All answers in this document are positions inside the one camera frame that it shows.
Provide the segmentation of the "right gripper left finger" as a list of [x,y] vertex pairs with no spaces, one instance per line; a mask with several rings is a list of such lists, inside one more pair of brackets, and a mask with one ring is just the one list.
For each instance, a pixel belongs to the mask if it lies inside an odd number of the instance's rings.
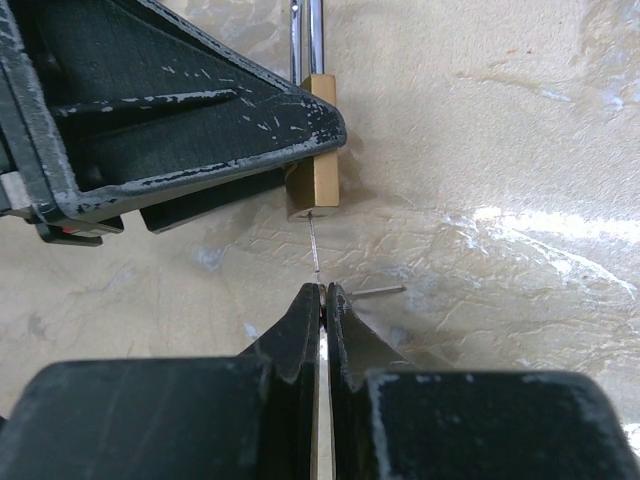
[[5,479],[312,479],[320,291],[235,356],[51,364],[1,428]]

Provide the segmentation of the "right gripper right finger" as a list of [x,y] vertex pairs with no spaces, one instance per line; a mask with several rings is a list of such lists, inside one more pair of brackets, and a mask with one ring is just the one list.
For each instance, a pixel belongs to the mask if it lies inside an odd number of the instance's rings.
[[635,479],[612,404],[567,371],[421,370],[327,292],[338,479]]

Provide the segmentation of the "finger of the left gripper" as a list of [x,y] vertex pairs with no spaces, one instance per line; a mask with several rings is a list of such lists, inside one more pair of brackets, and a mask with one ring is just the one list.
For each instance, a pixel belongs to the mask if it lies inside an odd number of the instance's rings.
[[342,147],[339,110],[156,1],[1,5],[1,213],[98,245],[279,187]]

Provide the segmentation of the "small silver keys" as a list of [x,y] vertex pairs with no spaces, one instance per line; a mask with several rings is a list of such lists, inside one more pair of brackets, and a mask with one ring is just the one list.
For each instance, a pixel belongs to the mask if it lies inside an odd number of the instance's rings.
[[[332,283],[338,283],[337,276],[331,269],[324,268],[321,262],[320,248],[318,236],[315,228],[315,215],[312,210],[306,213],[306,219],[309,226],[310,251],[313,260],[315,283],[319,289],[320,301],[320,326],[327,331],[328,318],[328,302],[329,302],[329,286]],[[404,292],[406,286],[404,284],[383,285],[375,287],[366,287],[359,289],[347,289],[346,294],[355,300],[363,298],[371,298],[375,296],[383,296]]]

